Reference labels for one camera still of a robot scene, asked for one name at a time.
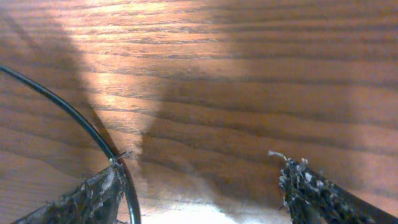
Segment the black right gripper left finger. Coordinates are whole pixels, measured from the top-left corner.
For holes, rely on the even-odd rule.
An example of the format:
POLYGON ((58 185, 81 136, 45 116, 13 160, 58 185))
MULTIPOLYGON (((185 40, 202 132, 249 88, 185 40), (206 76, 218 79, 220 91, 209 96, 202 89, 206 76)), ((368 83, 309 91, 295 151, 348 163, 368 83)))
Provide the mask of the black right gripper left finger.
POLYGON ((116 223, 125 185, 123 167, 112 163, 75 189, 12 224, 116 223))

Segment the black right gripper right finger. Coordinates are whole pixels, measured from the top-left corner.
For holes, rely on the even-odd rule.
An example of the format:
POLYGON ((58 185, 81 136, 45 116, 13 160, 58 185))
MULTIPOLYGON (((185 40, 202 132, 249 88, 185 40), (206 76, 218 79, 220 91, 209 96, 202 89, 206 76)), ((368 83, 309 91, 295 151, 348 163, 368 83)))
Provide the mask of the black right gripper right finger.
POLYGON ((292 223, 397 223, 397 217, 308 168, 307 159, 298 162, 275 151, 269 151, 269 155, 279 156, 285 162, 280 171, 279 185, 292 223))

